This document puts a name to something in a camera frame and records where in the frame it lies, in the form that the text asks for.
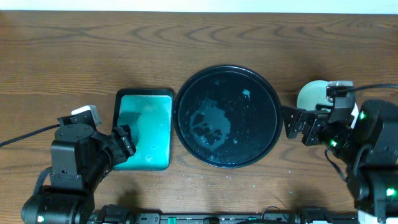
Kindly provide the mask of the mint plate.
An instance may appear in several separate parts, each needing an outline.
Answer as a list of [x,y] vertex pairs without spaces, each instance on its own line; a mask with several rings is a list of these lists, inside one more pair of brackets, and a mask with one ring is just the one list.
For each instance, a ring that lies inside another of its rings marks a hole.
[[[298,94],[297,107],[307,111],[326,111],[329,115],[333,103],[326,98],[327,83],[328,81],[315,80],[306,84]],[[348,121],[351,128],[354,128],[358,116],[359,109],[355,103],[351,120]]]

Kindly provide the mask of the dark green scrub sponge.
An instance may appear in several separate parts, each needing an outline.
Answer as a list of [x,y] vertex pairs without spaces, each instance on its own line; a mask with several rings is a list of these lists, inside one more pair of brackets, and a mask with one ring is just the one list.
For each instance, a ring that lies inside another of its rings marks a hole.
[[131,130],[131,139],[135,146],[139,142],[139,128],[138,120],[141,117],[140,113],[135,112],[123,112],[119,115],[118,126],[128,125]]

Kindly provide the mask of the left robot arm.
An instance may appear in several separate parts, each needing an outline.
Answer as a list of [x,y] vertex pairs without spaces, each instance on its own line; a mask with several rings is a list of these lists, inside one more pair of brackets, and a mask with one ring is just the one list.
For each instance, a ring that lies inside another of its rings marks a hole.
[[106,135],[88,124],[68,124],[56,131],[50,151],[52,166],[39,175],[22,208],[24,223],[86,223],[95,209],[97,186],[136,148],[127,125]]

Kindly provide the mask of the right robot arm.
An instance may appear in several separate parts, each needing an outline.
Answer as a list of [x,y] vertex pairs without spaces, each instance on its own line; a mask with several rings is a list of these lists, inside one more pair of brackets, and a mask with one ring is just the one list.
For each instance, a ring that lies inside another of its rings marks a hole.
[[325,145],[346,164],[346,182],[359,213],[378,223],[397,223],[397,106],[383,100],[362,104],[355,126],[328,119],[328,111],[283,107],[286,135],[303,134],[306,146]]

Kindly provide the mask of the rectangular green water tray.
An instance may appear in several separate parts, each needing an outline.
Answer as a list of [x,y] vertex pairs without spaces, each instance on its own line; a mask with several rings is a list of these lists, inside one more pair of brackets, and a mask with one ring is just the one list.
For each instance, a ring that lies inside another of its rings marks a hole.
[[173,93],[166,89],[122,89],[116,93],[113,126],[123,112],[140,113],[136,153],[115,170],[166,170],[172,142]]

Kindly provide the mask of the round black serving tray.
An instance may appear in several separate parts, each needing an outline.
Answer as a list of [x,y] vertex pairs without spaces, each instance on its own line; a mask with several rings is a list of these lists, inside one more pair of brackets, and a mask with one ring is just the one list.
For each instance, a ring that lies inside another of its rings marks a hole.
[[228,169],[260,161],[274,148],[283,127],[272,85],[237,65],[209,67],[189,78],[175,98],[173,122],[191,155]]

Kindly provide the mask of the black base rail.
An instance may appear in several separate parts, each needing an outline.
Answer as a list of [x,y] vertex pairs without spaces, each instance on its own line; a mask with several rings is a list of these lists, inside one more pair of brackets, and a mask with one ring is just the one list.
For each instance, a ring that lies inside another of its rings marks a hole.
[[304,207],[285,213],[275,206],[262,213],[134,213],[118,205],[104,206],[92,214],[88,224],[359,224],[356,215],[331,213],[324,207]]

